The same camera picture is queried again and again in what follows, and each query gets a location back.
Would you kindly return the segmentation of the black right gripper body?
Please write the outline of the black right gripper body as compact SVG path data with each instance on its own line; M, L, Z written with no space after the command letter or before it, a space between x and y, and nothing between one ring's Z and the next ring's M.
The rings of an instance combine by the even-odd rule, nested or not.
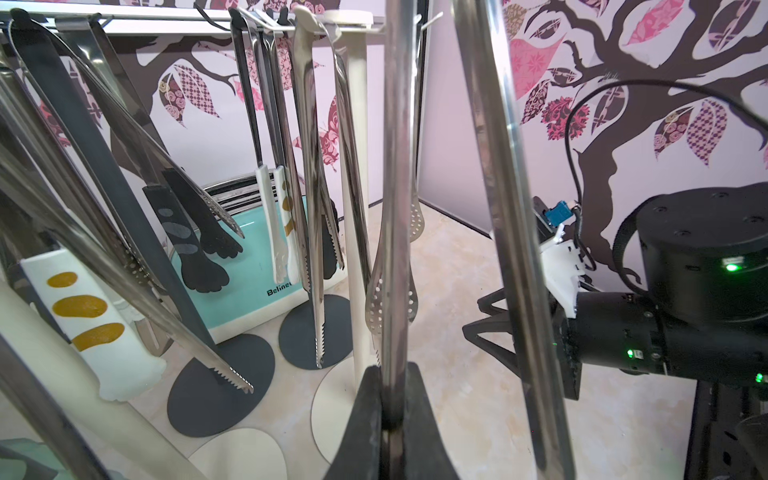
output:
M577 300L574 318L552 307L567 399L580 397L585 365L719 383L767 399L765 322L690 324L630 293L580 292Z

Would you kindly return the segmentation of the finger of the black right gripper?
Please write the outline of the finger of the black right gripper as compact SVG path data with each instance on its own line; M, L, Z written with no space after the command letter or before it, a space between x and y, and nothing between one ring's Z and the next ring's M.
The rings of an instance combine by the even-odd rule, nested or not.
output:
M462 333L467 341L496 359L514 375L520 376L516 353L482 337L482 334L486 333L513 335L509 311L506 308L496 306L496 303L505 299L506 296L503 289L480 297L477 300L478 309L481 313L487 314L487 317L464 325Z

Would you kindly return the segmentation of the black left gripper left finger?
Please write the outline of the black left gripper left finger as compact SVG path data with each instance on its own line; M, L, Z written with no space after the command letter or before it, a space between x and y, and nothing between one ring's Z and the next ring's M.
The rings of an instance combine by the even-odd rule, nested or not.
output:
M382 438L381 371L368 367L362 377L338 452L324 479L379 478Z

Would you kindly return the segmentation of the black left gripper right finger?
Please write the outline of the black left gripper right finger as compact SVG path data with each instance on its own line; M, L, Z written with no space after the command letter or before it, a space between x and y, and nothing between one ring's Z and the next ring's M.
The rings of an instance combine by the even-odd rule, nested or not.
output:
M458 479L440 434L419 366L409 362L402 388L401 479Z

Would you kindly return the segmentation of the slim steel tongs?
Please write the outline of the slim steel tongs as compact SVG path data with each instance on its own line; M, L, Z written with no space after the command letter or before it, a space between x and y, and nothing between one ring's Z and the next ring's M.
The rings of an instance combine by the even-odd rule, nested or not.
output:
M385 198L379 255L383 266L382 421L385 469L400 477L402 388L407 364L409 215L415 151L416 4L390 1L385 15ZM503 17L495 1L452 5L472 108L503 288L520 363L535 467L541 479L576 475L547 291L514 105Z

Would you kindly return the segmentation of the cream utensil rack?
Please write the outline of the cream utensil rack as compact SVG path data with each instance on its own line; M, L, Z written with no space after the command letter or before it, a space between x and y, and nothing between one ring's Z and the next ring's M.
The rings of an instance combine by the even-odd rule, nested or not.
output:
M315 443L328 461L339 450L364 371L376 364L372 334L366 325L365 279L371 268L367 235L368 92L367 39L373 14L360 10L328 10L318 21L331 34L333 51L341 55L345 82L338 86L341 172L346 243L352 354L332 367L315 393L311 425Z
M84 361L6 283L1 284L1 335L77 426L154 479L287 477L277 442L252 428L222 434L187 459L133 406L101 399Z

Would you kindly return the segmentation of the grey utensil rack stand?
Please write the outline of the grey utensil rack stand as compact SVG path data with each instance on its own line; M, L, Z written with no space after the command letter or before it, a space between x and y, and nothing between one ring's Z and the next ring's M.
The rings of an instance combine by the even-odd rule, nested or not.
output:
M171 388L167 414L172 427L193 438L221 434L244 420L262 401L272 382L275 356L260 336L241 334L214 343L181 277L130 188L76 85L61 60L62 42L23 9L10 12L8 39L33 88L61 123L101 195L127 235L141 266L156 286L166 292L179 312L180 322L198 344L226 362L222 372L190 361Z

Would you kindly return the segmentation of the white handled tongs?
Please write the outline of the white handled tongs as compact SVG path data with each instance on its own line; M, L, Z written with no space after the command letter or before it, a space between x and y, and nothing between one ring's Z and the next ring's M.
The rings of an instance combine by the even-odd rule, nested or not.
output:
M128 401L162 378L166 362L151 355L108 294L66 249L20 261L32 287L95 374L99 396Z

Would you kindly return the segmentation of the long steel tongs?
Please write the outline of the long steel tongs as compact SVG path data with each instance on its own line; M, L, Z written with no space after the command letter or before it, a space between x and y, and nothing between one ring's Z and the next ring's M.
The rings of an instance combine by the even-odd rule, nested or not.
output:
M315 320L316 364L320 369L323 369L326 354L324 229L327 229L331 236L336 262L342 268L346 266L336 222L333 219L330 195L327 191L317 123L316 83L312 50L315 37L320 34L325 35L327 31L323 20L304 6L295 7L294 15L296 25L292 45L293 86L306 180L310 299Z

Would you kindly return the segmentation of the grey utensil rack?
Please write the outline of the grey utensil rack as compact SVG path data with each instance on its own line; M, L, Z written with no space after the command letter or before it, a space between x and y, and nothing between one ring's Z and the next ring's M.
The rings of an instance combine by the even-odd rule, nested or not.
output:
M274 31L246 20L243 33L246 54L252 54L259 76L259 89L265 110L267 126L273 145L273 191L278 204L282 233L289 246L289 279L301 285L308 293L308 301L291 310L286 316L279 334L280 349L285 358L295 366L310 370L320 369L316 364L316 333L312 302L310 299L307 239L307 196L304 167L297 165L294 144L290 133L288 109L283 88L283 75L278 54L278 42ZM338 269L336 254L327 229L323 230L324 287ZM330 311L325 293L325 327ZM325 354L325 367L333 366L349 353L348 348L335 351L333 358Z

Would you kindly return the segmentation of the black silicone tip tongs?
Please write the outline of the black silicone tip tongs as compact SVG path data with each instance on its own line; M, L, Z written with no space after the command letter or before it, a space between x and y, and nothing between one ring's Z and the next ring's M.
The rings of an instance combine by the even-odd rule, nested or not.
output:
M55 25L132 171L145 183L143 193L181 262L184 285L199 293L222 290L230 277L209 256L233 258L242 252L219 224L217 216L225 211L171 159L99 21L69 17Z

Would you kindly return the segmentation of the green silicone tip tongs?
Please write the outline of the green silicone tip tongs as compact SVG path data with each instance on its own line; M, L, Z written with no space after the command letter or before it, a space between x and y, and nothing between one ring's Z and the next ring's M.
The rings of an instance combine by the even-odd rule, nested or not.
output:
M56 479L59 470L51 450L29 439L1 441L2 479Z

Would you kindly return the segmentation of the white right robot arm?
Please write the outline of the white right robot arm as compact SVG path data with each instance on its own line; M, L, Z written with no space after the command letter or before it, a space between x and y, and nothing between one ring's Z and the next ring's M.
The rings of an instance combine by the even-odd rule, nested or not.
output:
M651 197L621 223L612 259L625 290L588 285L555 211L537 212L563 393L585 365L692 379L684 475L767 475L767 186Z

